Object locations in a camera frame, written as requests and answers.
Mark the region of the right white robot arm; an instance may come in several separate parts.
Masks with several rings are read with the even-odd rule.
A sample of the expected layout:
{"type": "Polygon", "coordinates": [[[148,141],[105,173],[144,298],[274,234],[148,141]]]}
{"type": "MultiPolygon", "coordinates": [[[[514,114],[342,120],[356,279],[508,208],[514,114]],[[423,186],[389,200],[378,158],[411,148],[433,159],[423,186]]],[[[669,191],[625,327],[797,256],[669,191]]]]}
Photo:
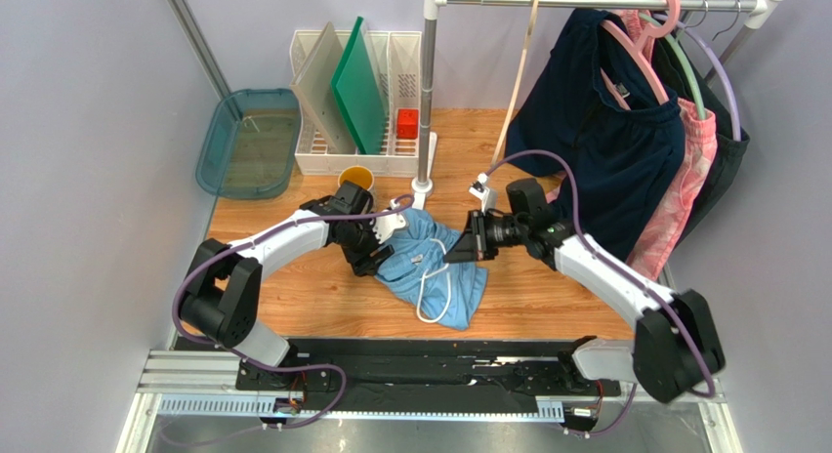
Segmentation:
{"type": "Polygon", "coordinates": [[[485,174],[470,187],[480,205],[468,214],[461,237],[446,252],[449,264],[491,261],[503,248],[521,247],[533,259],[577,281],[631,327],[633,342],[585,336],[560,353],[567,376],[577,383],[610,380],[640,385],[654,400],[669,403],[705,385],[726,358],[706,299],[689,289],[653,282],[608,253],[569,220],[548,210],[533,179],[510,183],[511,210],[495,209],[496,192],[485,174]]]}

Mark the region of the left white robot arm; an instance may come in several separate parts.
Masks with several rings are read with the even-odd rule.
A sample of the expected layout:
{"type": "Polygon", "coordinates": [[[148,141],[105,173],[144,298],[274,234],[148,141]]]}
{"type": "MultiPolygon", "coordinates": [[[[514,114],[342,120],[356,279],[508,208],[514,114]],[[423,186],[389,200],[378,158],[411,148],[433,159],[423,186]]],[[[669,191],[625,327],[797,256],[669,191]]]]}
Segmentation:
{"type": "Polygon", "coordinates": [[[342,249],[355,275],[375,275],[393,255],[390,241],[406,228],[404,213],[412,202],[406,194],[377,212],[369,190],[346,182],[247,238],[203,241],[174,297],[177,330],[260,368],[279,369],[291,345],[258,318],[262,283],[296,259],[332,244],[342,249]]]}

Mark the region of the light blue shorts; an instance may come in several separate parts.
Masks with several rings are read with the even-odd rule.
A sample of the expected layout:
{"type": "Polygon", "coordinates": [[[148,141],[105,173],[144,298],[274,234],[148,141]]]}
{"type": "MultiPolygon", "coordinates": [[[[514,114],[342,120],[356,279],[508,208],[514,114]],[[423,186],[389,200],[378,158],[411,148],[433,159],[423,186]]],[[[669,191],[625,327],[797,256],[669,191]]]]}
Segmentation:
{"type": "Polygon", "coordinates": [[[388,241],[394,253],[380,265],[376,279],[413,305],[420,321],[467,330],[483,298],[488,270],[472,262],[444,261],[460,231],[424,210],[408,209],[403,216],[407,227],[388,241]]]}

